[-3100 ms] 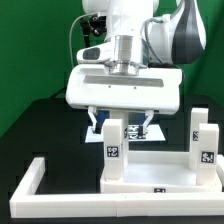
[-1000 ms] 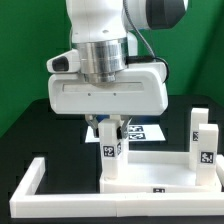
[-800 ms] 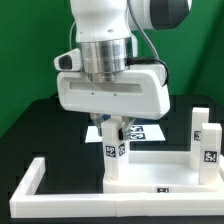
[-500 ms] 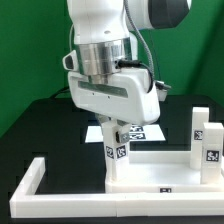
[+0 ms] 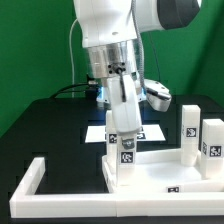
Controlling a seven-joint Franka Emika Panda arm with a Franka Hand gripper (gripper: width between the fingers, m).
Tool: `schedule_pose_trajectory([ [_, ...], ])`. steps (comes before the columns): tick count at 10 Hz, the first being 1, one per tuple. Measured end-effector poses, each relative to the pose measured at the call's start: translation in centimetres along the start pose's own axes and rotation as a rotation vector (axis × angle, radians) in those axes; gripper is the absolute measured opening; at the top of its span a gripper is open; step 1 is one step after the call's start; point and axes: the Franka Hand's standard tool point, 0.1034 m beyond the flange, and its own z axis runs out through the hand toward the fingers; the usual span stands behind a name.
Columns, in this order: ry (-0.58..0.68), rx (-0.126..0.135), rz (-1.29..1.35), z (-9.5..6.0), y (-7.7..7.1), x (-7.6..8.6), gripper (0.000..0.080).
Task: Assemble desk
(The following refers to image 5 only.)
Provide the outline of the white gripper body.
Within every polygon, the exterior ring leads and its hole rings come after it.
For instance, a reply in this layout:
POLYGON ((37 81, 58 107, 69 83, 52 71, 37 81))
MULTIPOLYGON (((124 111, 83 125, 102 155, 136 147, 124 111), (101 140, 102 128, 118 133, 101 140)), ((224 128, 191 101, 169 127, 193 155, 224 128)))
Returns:
MULTIPOLYGON (((112 116, 118 134, 134 134, 142 126, 139 101, 131 76, 125 75, 123 80, 124 87, 121 87, 118 76, 107 79, 112 116)), ((144 84, 146 100, 151 107, 166 112, 172 99, 169 90, 154 80, 145 79, 144 84)))

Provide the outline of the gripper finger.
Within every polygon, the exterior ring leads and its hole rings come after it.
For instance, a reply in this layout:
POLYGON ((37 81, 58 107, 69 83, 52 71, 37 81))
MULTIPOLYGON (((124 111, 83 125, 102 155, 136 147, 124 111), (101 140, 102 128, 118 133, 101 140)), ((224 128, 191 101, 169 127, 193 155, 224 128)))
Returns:
POLYGON ((136 147, 136 135, 127 134, 121 137, 121 143, 125 150, 132 150, 136 147))

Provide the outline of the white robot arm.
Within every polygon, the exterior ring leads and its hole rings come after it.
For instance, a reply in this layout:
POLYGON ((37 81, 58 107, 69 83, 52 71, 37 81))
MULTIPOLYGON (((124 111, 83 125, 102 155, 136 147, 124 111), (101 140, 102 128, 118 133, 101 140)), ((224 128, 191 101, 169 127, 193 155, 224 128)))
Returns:
POLYGON ((142 127, 134 75, 144 80, 141 34, 188 26, 202 0, 73 0, 93 76, 107 87, 118 144, 136 148, 142 127))

